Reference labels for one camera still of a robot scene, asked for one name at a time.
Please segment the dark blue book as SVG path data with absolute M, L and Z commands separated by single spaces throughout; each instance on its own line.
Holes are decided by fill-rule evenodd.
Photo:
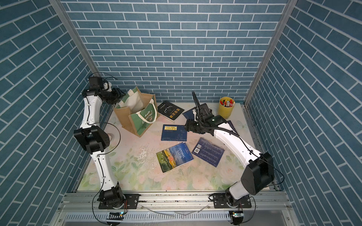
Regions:
M 233 123 L 232 123 L 230 120 L 227 121 L 227 122 L 228 122 L 228 124 L 230 125 L 230 127 L 232 128 L 232 130 L 233 130 L 235 133 L 238 133 L 237 130 L 236 130 L 236 128 L 234 127 Z
M 161 141 L 187 141 L 184 125 L 163 125 Z
M 223 156 L 224 149 L 201 137 L 191 153 L 212 166 L 217 167 Z
M 196 117 L 196 107 L 186 111 L 183 113 L 183 116 L 188 120 L 188 119 L 191 119 L 191 120 L 195 120 L 195 117 Z

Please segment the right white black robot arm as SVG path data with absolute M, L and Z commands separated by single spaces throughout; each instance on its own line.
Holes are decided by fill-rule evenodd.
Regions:
M 220 115 L 214 116 L 207 104 L 200 104 L 196 93 L 192 92 L 196 105 L 194 118 L 188 119 L 185 129 L 198 134 L 209 133 L 220 140 L 243 164 L 241 179 L 226 189 L 225 196 L 230 205 L 247 195 L 256 195 L 274 181 L 273 157 L 261 153 L 237 134 Z

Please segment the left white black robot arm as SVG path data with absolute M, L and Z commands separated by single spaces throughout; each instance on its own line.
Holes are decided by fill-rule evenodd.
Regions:
M 103 102 L 114 105 L 124 96 L 119 88 L 108 90 L 85 89 L 84 115 L 80 128 L 74 131 L 74 137 L 80 146 L 90 154 L 100 179 L 100 191 L 97 199 L 101 209 L 120 209 L 125 205 L 125 196 L 116 180 L 109 159 L 109 135 L 100 127 L 100 107 Z

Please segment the black book orange title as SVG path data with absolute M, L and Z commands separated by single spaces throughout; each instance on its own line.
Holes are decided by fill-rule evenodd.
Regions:
M 183 112 L 184 109 L 175 104 L 164 101 L 157 107 L 158 112 L 165 118 L 175 121 Z

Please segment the colourful landscape cover book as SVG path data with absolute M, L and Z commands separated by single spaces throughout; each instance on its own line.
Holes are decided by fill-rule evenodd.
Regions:
M 185 142 L 157 152 L 156 157 L 163 173 L 167 173 L 194 159 Z

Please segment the tan canvas tote bag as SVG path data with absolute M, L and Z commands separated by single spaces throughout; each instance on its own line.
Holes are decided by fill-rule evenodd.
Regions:
M 141 137 L 158 118 L 156 95 L 142 93 L 138 87 L 130 89 L 114 112 L 124 129 Z

